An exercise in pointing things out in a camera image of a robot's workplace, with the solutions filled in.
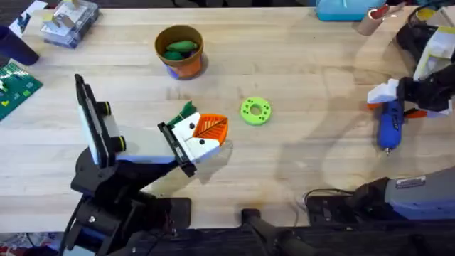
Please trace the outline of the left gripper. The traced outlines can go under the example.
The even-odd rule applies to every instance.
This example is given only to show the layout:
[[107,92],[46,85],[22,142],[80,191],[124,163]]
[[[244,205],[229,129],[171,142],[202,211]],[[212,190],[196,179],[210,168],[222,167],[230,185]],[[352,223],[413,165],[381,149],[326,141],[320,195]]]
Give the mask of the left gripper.
[[[106,168],[117,161],[135,164],[175,163],[187,176],[196,172],[193,163],[220,151],[228,134],[228,118],[201,114],[187,102],[170,122],[157,129],[118,127],[108,102],[95,103],[95,163]],[[185,140],[186,150],[177,135]]]

